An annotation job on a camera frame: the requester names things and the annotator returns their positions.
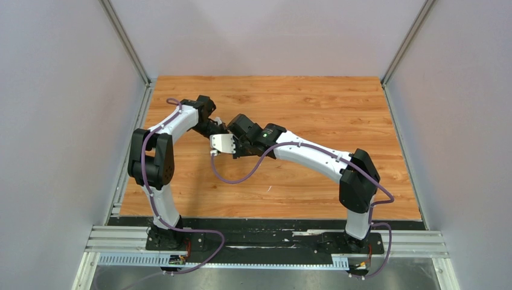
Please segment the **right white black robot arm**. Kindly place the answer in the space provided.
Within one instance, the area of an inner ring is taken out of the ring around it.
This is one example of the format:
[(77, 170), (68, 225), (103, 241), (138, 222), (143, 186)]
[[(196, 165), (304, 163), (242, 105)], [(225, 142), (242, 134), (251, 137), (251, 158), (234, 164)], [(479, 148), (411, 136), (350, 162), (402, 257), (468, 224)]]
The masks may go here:
[(269, 123), (260, 127), (243, 114), (227, 125), (234, 136), (236, 158), (268, 156), (297, 163), (330, 178), (339, 186), (339, 202), (347, 209), (344, 230), (346, 247), (362, 252), (369, 245), (371, 204), (380, 175), (362, 150), (343, 152), (302, 139), (285, 127)]

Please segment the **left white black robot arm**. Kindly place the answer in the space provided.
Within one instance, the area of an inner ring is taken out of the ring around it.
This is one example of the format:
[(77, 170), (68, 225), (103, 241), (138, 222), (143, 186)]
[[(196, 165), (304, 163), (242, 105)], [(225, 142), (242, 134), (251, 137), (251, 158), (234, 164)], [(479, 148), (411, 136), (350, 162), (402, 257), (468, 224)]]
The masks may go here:
[(208, 96), (181, 101), (168, 98), (166, 102), (176, 107), (174, 112), (149, 129), (133, 131), (127, 166), (128, 175), (144, 190), (152, 209), (148, 250), (178, 250), (187, 235), (170, 187), (175, 171), (174, 144), (189, 130), (205, 138), (227, 131), (224, 123), (211, 119), (216, 105)]

